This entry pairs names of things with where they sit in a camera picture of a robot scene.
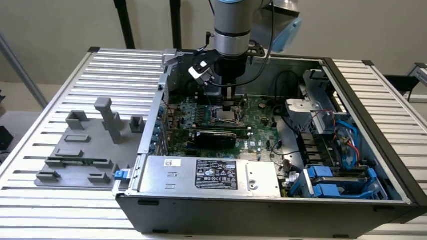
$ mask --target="warning label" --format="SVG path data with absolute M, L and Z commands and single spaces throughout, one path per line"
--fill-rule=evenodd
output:
M 195 186 L 198 189 L 238 190 L 236 162 L 198 160 Z

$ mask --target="white sticker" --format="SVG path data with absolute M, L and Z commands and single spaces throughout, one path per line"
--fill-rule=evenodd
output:
M 180 167 L 182 160 L 180 159 L 164 159 L 164 166 L 166 167 Z

